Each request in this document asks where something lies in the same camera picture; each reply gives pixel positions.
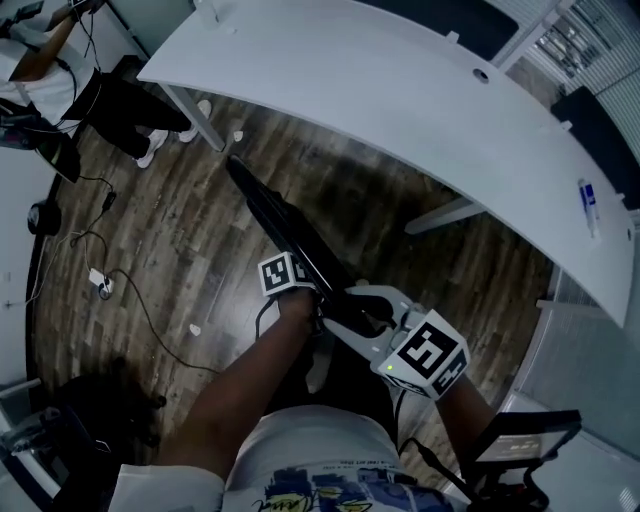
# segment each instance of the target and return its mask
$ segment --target white table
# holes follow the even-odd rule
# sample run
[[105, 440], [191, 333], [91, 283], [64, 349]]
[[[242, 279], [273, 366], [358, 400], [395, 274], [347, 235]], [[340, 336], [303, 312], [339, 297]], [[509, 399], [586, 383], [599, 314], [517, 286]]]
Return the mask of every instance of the white table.
[[[445, 222], [490, 212], [624, 323], [629, 214], [582, 147], [509, 78], [429, 29], [350, 0], [235, 0], [219, 14], [212, 30], [191, 16], [138, 77], [159, 83], [214, 148], [222, 139], [183, 87], [312, 121], [415, 167], [466, 198]], [[581, 178], [596, 192], [599, 242]], [[442, 224], [441, 213], [408, 228]]]

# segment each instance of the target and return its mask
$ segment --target black pants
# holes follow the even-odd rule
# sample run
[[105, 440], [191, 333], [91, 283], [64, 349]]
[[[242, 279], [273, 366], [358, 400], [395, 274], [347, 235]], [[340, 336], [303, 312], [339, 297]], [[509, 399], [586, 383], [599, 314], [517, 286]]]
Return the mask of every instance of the black pants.
[[63, 119], [86, 119], [106, 141], [136, 159], [145, 156], [149, 149], [149, 139], [138, 133], [136, 126], [173, 132], [191, 128], [184, 114], [142, 87], [98, 71]]
[[324, 387], [315, 395], [306, 375], [313, 366], [313, 347], [307, 344], [271, 399], [265, 415], [300, 405], [327, 405], [367, 416], [387, 431], [394, 443], [398, 432], [389, 388], [369, 368], [369, 361], [336, 340]]

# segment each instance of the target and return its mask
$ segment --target bottle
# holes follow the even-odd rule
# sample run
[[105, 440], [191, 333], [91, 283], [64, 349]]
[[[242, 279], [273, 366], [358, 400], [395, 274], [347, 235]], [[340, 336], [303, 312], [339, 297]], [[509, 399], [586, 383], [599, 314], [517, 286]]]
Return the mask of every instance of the bottle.
[[213, 29], [218, 26], [218, 12], [213, 5], [213, 0], [194, 0], [196, 10], [200, 14], [202, 23], [206, 29]]

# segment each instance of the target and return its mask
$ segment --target white sneaker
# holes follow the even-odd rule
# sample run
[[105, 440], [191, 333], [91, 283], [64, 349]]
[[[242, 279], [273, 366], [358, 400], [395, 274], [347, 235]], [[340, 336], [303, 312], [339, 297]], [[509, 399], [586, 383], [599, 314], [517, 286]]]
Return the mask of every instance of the white sneaker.
[[[213, 110], [211, 102], [209, 100], [202, 100], [198, 103], [198, 108], [200, 109], [200, 112], [202, 112], [202, 115], [209, 119], [211, 111]], [[196, 135], [198, 135], [198, 128], [192, 125], [190, 130], [186, 132], [180, 132], [178, 134], [178, 139], [180, 139], [180, 142], [184, 142], [186, 144], [195, 139]]]
[[167, 140], [168, 135], [169, 132], [167, 130], [153, 130], [151, 132], [151, 135], [149, 135], [149, 149], [147, 149], [147, 154], [136, 160], [140, 169], [146, 169], [149, 167], [153, 161], [156, 151], [162, 147], [164, 141]]

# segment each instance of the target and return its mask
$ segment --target white t-shirt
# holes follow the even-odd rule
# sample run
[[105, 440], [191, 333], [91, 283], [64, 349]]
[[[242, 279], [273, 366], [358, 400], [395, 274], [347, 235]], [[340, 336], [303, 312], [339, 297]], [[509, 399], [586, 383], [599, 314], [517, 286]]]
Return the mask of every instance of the white t-shirt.
[[[44, 34], [48, 24], [46, 16], [36, 16], [14, 25], [11, 29], [12, 39], [0, 39], [0, 98], [26, 106], [15, 84], [9, 82], [9, 79], [28, 51], [20, 41], [42, 47], [49, 40]], [[63, 46], [58, 58], [65, 61], [73, 71], [78, 82], [77, 96], [80, 96], [91, 80], [93, 66], [68, 44]], [[42, 80], [22, 82], [22, 85], [42, 116], [52, 124], [60, 121], [73, 103], [73, 79], [56, 62]]]
[[324, 406], [276, 412], [243, 444], [227, 484], [203, 469], [122, 466], [110, 512], [452, 512], [413, 485], [374, 421]]

